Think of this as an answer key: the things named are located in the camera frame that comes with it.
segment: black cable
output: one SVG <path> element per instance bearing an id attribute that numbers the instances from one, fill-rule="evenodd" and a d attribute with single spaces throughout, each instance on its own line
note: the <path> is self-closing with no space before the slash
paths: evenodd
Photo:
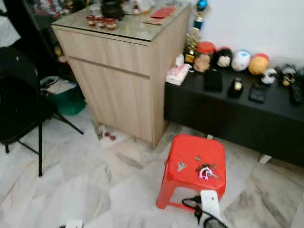
<path id="1" fill-rule="evenodd" d="M 185 203 L 186 200 L 191 200 L 191 201 L 194 201 L 194 202 L 196 202 L 196 203 L 201 203 L 201 198 L 200 198 L 200 196 L 195 196 L 195 197 L 193 197 L 193 198 L 185 198 L 185 199 L 183 199 L 183 200 L 181 201 L 181 203 L 182 203 L 184 206 L 186 206 L 186 207 L 188 207 L 188 208 L 192 208 L 192 209 L 194 209 L 194 210 L 197 210 L 198 207 L 197 207 L 197 206 L 193 207 L 193 206 L 191 206 L 191 205 L 186 204 L 186 203 Z M 201 208 L 200 208 L 200 211 L 201 211 L 202 213 L 205 213 L 206 215 L 209 215 L 209 216 L 212 217 L 213 219 L 215 219 L 215 220 L 216 220 L 217 222 L 219 222 L 223 227 L 229 228 L 225 223 L 223 223 L 219 218 L 217 218 L 216 216 L 212 215 L 211 213 L 209 213 L 209 212 L 207 212 L 207 211 L 204 211 L 204 210 L 202 210 Z"/>

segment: black table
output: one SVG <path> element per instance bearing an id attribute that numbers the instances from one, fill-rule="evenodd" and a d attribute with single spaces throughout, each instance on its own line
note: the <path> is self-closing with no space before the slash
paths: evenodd
<path id="1" fill-rule="evenodd" d="M 222 92 L 205 91 L 204 77 L 198 73 L 189 73 L 181 86 L 166 83 L 165 119 L 304 166 L 304 104 L 292 104 L 288 88 L 279 80 L 267 90 L 265 103 L 250 101 L 249 90 L 257 76 L 218 70 Z M 234 77 L 243 79 L 240 98 L 227 96 Z"/>

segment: chair leg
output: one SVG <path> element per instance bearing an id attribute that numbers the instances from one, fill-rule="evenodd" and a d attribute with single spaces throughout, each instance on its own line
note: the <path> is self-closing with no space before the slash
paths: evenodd
<path id="1" fill-rule="evenodd" d="M 9 153 L 10 150 L 9 150 L 9 146 L 8 145 L 5 145 L 5 153 Z"/>
<path id="2" fill-rule="evenodd" d="M 56 115 L 58 115 L 60 117 L 60 121 L 68 124 L 69 126 L 71 126 L 72 128 L 74 128 L 76 131 L 78 131 L 80 134 L 84 134 L 83 131 L 81 131 L 79 128 L 77 128 L 75 125 L 73 125 L 71 122 L 69 122 L 62 114 L 60 114 L 59 112 L 56 112 Z"/>
<path id="3" fill-rule="evenodd" d="M 38 176 L 42 176 L 42 124 L 38 126 Z"/>

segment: cabinet drawer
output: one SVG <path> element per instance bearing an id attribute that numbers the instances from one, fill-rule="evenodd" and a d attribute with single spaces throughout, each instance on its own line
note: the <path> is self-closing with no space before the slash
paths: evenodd
<path id="1" fill-rule="evenodd" d="M 152 142 L 150 80 L 70 58 L 97 121 Z"/>
<path id="2" fill-rule="evenodd" d="M 149 75 L 145 45 L 71 31 L 56 30 L 56 32 L 68 56 Z"/>

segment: marble floor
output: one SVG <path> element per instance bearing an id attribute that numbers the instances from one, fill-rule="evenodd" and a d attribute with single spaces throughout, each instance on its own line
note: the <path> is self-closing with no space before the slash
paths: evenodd
<path id="1" fill-rule="evenodd" d="M 83 136 L 57 120 L 44 123 L 44 175 L 38 158 L 19 144 L 0 145 L 0 228 L 55 228 L 82 219 L 85 228 L 196 228 L 193 214 L 167 207 L 158 195 L 171 140 L 179 133 L 204 134 L 170 124 L 159 146 L 110 129 L 115 141 L 98 140 L 87 109 L 68 117 Z M 23 138 L 37 147 L 37 130 Z M 230 228 L 302 228 L 304 169 L 219 140 L 226 149 L 227 189 L 221 217 Z M 171 199 L 192 196 L 177 189 Z"/>

